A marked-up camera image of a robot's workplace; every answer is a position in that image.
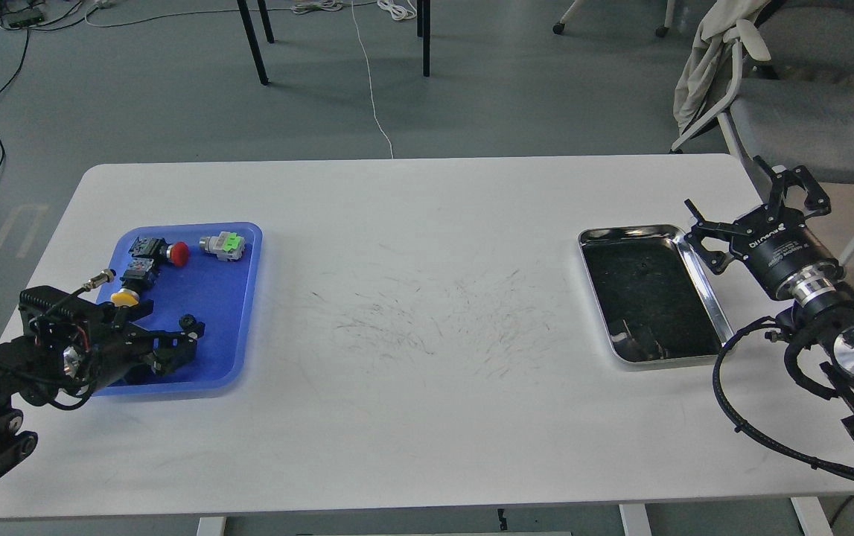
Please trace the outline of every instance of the table top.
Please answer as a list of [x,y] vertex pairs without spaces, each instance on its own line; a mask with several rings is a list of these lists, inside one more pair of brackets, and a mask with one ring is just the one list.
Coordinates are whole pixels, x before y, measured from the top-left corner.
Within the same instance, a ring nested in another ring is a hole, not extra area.
[[[94,167],[28,286],[77,287],[134,227],[252,221],[245,368],[202,398],[19,401],[39,446],[1,479],[0,518],[854,493],[734,434],[710,366],[613,356],[576,238],[686,228],[686,197],[711,220],[758,203],[726,155]],[[736,328],[787,306],[740,264],[712,283]],[[741,343],[730,399],[854,465],[845,406],[795,386],[783,351]]]

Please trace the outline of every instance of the red button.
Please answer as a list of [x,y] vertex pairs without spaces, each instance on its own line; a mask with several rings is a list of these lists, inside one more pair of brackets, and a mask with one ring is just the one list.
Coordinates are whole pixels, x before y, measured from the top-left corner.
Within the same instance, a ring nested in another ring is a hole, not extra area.
[[185,242],[172,244],[171,249],[168,250],[168,259],[176,266],[185,266],[188,263],[188,244]]

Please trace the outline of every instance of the logo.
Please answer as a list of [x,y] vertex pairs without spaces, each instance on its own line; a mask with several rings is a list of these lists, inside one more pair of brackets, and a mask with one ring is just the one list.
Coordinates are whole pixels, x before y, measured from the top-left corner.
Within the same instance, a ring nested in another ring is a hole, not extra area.
[[761,237],[761,238],[757,238],[757,240],[755,240],[754,242],[750,242],[748,244],[748,247],[751,249],[757,248],[759,245],[763,244],[764,241],[767,240],[768,238],[773,237],[777,233],[780,233],[781,231],[786,231],[786,230],[787,230],[787,228],[785,228],[784,224],[781,223],[780,225],[778,225],[778,227],[771,230],[770,233],[763,235],[763,237]]

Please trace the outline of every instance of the stainless steel tray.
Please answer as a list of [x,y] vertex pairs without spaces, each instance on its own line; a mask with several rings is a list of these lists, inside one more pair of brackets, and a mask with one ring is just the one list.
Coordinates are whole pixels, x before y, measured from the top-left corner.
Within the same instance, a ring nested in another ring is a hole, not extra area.
[[708,359],[732,336],[684,235],[672,225],[579,235],[608,342],[624,362],[647,366]]

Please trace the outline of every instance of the yellow button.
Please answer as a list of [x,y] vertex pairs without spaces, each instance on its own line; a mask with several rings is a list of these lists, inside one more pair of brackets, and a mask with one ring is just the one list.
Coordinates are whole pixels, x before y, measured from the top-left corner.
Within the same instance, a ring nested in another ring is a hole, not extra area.
[[138,305],[138,295],[134,292],[119,291],[109,297],[117,307],[134,307]]

